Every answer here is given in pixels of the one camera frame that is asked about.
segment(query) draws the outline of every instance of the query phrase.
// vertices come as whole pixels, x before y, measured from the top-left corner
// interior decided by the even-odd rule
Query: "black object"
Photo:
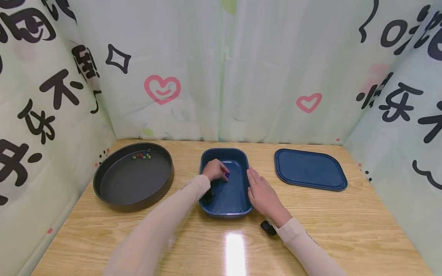
[[[276,175],[287,184],[335,192],[347,187],[341,165],[327,154],[282,148],[274,160]]]
[[[150,160],[133,159],[151,149]],[[172,157],[162,146],[137,143],[109,155],[94,176],[94,191],[99,199],[121,212],[135,212],[160,200],[170,189],[174,177]]]
[[[276,230],[267,220],[261,222],[261,228],[271,237],[276,235]]]
[[[204,200],[209,203],[215,198],[215,193],[213,192],[212,188],[210,188],[203,196]]]

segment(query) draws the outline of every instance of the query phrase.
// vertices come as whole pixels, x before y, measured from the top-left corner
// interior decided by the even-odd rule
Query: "left hand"
[[[208,162],[202,170],[202,174],[207,176],[210,182],[218,178],[221,178],[223,181],[227,181],[228,179],[226,174],[229,173],[230,172],[226,166],[218,159]]]

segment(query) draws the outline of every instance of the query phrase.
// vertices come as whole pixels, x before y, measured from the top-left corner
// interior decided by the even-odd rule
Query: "blue container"
[[[199,201],[201,208],[210,217],[217,219],[245,216],[252,209],[247,195],[249,182],[246,154],[237,148],[208,149],[201,156],[200,173],[213,159],[220,160],[229,169],[229,181],[224,182],[221,179],[212,181],[210,190]]]

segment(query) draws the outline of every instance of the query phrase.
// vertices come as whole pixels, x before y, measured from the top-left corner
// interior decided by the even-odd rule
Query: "hand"
[[[207,176],[210,182],[218,178],[221,178],[223,181],[227,181],[228,179],[226,174],[229,173],[230,173],[229,170],[218,159],[214,159],[208,162],[207,165],[202,170],[202,174]]]
[[[263,216],[271,219],[277,228],[281,228],[292,215],[279,201],[278,195],[269,182],[259,173],[250,167],[247,170],[250,187],[248,196],[253,207]]]

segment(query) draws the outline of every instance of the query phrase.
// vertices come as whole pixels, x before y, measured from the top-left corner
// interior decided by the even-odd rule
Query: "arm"
[[[297,219],[291,218],[281,228],[276,228],[276,232],[309,276],[346,275],[327,252],[307,234]]]
[[[217,159],[207,163],[181,190],[156,206],[114,250],[103,276],[152,276],[164,245],[197,202],[209,189],[210,182],[229,170]]]
[[[295,255],[309,276],[345,276],[345,272],[307,234],[299,221],[281,204],[267,180],[250,167],[248,196],[253,207],[268,217],[284,245]]]

